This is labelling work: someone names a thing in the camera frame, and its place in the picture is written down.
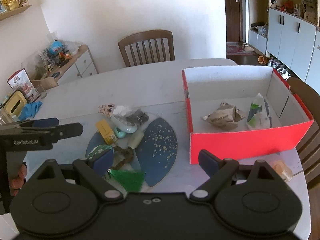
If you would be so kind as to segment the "left hand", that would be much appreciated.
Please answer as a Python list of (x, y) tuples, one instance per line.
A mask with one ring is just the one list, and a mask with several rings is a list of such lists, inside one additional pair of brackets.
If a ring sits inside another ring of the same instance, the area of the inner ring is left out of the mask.
[(22, 163), (18, 169), (18, 175), (16, 178), (10, 180), (10, 192), (12, 196), (16, 196), (22, 186), (25, 184), (25, 179), (27, 176), (27, 166), (25, 163)]

